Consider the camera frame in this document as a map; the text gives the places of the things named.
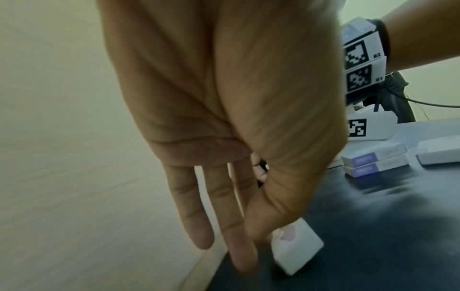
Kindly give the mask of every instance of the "beige wall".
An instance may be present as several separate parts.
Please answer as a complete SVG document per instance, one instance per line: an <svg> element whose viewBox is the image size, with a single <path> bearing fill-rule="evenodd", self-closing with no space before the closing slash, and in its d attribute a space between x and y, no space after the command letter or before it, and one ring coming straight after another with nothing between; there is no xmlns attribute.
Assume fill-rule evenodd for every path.
<svg viewBox="0 0 460 291"><path fill-rule="evenodd" d="M175 290L201 256L93 1L0 1L0 290Z"/></svg>
<svg viewBox="0 0 460 291"><path fill-rule="evenodd" d="M397 8L405 0L347 0L341 13L341 21L355 17L379 18ZM460 105L460 58L455 58L424 67L404 70L402 74L410 85L406 89L409 98L440 104ZM460 109L421 106L432 119L458 118ZM418 121L426 120L422 109L412 104Z"/></svg>

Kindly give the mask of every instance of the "forearm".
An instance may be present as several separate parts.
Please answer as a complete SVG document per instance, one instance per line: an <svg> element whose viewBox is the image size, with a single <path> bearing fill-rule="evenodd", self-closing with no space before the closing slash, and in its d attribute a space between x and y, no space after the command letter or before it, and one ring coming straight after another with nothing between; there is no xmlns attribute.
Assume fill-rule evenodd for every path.
<svg viewBox="0 0 460 291"><path fill-rule="evenodd" d="M460 56L460 0L408 0L382 21L390 37L388 72Z"/></svg>

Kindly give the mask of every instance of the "cable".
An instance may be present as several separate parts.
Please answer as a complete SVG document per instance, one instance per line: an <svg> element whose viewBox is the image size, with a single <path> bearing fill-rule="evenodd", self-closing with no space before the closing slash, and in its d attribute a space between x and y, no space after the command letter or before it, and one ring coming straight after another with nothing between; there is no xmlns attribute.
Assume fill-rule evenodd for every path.
<svg viewBox="0 0 460 291"><path fill-rule="evenodd" d="M428 102L418 101L418 100L414 100L414 99L409 99L409 98L407 98L407 97L403 97L403 96L401 96L401 95L395 93L392 89L388 88L388 86L385 85L385 84L383 85L383 87L384 87L388 92L390 92L391 94L395 95L396 97L405 99L405 100L410 101L410 102L414 102L414 103L418 103L418 104L423 104L423 105L428 105L428 106L434 106L434 107L460 108L459 105L441 105L441 104L428 103Z"/></svg>

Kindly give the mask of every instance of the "purple and white box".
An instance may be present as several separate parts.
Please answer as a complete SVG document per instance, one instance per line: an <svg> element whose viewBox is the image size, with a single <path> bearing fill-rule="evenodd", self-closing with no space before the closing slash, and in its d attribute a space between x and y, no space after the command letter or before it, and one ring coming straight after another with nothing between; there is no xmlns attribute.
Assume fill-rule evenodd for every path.
<svg viewBox="0 0 460 291"><path fill-rule="evenodd" d="M344 166L344 171L353 178L358 178L369 174L399 168L402 166L406 166L408 164L409 161L407 160L406 156L402 154L400 156L392 157L389 159L381 160L375 163L370 163L356 168Z"/></svg>
<svg viewBox="0 0 460 291"><path fill-rule="evenodd" d="M385 143L384 145L379 145L378 147L368 148L365 151L355 152L350 155L343 155L342 161L344 162L344 165L356 168L396 157L406 152L407 149L403 143Z"/></svg>

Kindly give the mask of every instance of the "dark tabletop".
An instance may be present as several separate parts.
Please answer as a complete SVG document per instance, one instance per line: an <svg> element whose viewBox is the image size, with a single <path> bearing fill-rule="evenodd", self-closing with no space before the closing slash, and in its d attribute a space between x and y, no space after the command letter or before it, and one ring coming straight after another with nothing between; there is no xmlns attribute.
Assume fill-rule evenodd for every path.
<svg viewBox="0 0 460 291"><path fill-rule="evenodd" d="M422 167L419 141L460 135L460 119L401 124L392 141L409 148L410 166L353 179L327 171L304 219L324 248L297 274L270 250L241 275L228 255L209 290L460 290L460 164Z"/></svg>

